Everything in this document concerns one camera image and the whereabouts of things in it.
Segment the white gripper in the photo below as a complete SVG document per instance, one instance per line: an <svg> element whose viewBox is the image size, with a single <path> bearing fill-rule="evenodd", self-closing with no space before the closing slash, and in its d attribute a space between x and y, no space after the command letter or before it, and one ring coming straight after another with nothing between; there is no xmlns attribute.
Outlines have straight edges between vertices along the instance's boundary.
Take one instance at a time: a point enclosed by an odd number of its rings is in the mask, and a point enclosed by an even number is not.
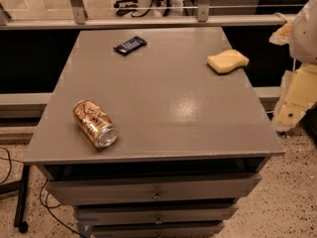
<svg viewBox="0 0 317 238"><path fill-rule="evenodd" d="M317 65L304 64L296 71L287 70L281 80L280 96L271 124L275 131L294 128L317 103Z"/></svg>

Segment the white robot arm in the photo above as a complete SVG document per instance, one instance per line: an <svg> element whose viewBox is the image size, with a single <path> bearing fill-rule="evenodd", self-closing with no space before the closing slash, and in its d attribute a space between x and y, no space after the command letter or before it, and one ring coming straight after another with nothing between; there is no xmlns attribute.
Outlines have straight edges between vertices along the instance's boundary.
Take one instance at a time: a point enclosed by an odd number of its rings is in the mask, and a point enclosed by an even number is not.
<svg viewBox="0 0 317 238"><path fill-rule="evenodd" d="M286 132L317 103L317 0L309 0L269 41L280 46L289 44L290 56L301 62L297 70L284 73L273 110L273 128Z"/></svg>

